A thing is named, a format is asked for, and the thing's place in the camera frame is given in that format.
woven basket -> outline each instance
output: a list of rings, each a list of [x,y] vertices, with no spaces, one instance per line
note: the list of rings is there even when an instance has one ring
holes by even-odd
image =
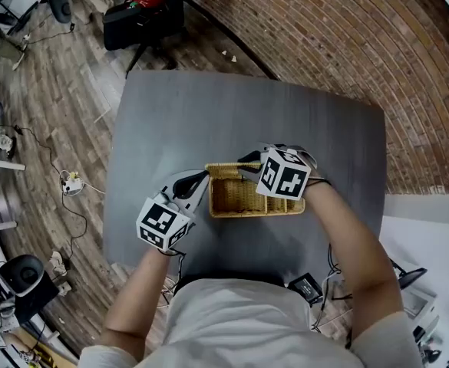
[[[256,184],[244,179],[238,166],[259,168],[260,163],[208,163],[209,211],[214,218],[269,217],[301,214],[305,200],[271,198],[256,193]]]

